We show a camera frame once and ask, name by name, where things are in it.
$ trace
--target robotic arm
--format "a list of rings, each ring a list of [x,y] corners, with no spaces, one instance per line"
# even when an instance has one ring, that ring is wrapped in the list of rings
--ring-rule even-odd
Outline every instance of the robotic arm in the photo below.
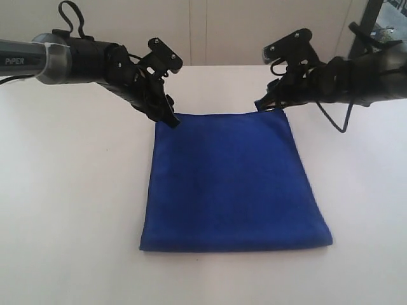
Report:
[[[267,86],[267,94],[255,102],[259,111],[315,102],[340,132],[345,132],[353,105],[368,107],[381,100],[407,98],[407,48],[402,41],[380,43],[364,35],[355,23],[350,30],[360,39],[366,53],[353,60],[335,57],[321,62],[312,48],[308,29],[282,38],[263,49],[263,60],[273,74],[282,76]],[[287,62],[287,71],[274,67]],[[348,104],[343,128],[329,117],[321,103]]]
[[[62,9],[64,3],[79,18],[80,37],[71,37],[73,25]],[[129,54],[124,46],[86,36],[85,20],[72,1],[62,1],[59,13],[69,31],[52,30],[51,34],[38,35],[31,43],[0,40],[0,76],[13,76],[6,81],[36,77],[48,85],[96,82],[129,101],[149,119],[171,127],[179,124],[174,101],[164,92],[163,78],[168,77],[168,71],[177,73],[183,61],[164,42],[150,39],[151,53],[140,58]],[[130,58],[139,61],[134,63]]]

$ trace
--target cable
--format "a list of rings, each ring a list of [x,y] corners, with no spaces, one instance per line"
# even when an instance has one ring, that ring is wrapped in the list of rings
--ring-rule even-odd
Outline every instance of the cable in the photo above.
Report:
[[[351,100],[349,102],[348,110],[346,111],[346,116],[345,116],[345,121],[343,122],[343,127],[340,128],[335,121],[331,118],[331,116],[326,112],[326,110],[321,106],[321,103],[318,101],[315,101],[317,104],[318,108],[322,111],[322,113],[325,115],[325,117],[331,122],[331,124],[340,132],[340,133],[345,133],[348,129],[348,123],[349,123],[349,118],[350,118],[350,113],[352,112],[352,108],[354,106],[354,101]]]
[[[130,57],[136,58],[138,60],[142,60],[140,56],[134,55],[134,54],[129,54]]]
[[[10,76],[9,78],[4,78],[0,80],[0,85],[3,85],[5,83],[8,83],[9,81],[14,81],[16,79],[25,79],[25,78],[32,78],[34,75],[15,75],[15,76]]]

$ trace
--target white table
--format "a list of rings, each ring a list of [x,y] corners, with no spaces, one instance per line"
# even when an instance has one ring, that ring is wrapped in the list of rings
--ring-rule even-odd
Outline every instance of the white table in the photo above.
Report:
[[[184,67],[166,91],[178,112],[250,112],[272,79]],[[1,86],[0,304],[404,304],[407,101],[354,107],[345,135],[316,105],[286,112],[334,245],[147,254],[154,123],[95,84]]]

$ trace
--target blue cloth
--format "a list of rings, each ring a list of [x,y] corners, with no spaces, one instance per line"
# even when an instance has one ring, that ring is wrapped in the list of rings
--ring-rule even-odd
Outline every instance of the blue cloth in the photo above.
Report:
[[[332,244],[283,111],[177,116],[156,124],[141,250]]]

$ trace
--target microfiber cloth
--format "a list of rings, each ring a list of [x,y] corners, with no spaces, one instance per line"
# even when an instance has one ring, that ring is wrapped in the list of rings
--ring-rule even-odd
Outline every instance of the microfiber cloth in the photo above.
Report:
[[[141,250],[332,244],[283,111],[177,116],[156,124]]]

